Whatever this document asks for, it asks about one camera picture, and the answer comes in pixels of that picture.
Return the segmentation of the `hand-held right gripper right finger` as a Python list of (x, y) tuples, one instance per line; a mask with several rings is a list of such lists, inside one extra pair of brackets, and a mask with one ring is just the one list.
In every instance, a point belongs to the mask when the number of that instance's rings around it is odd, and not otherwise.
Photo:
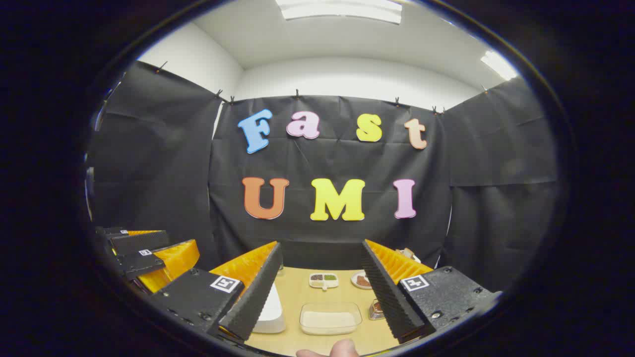
[(362, 267), (400, 343), (454, 327), (501, 295), (455, 267), (431, 269), (370, 240), (361, 246)]

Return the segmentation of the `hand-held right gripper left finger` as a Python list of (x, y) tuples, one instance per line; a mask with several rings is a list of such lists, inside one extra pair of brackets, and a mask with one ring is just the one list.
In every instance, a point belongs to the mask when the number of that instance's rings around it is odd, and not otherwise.
[(150, 300), (186, 326), (244, 343), (282, 263), (280, 244), (273, 241), (211, 271), (192, 268)]

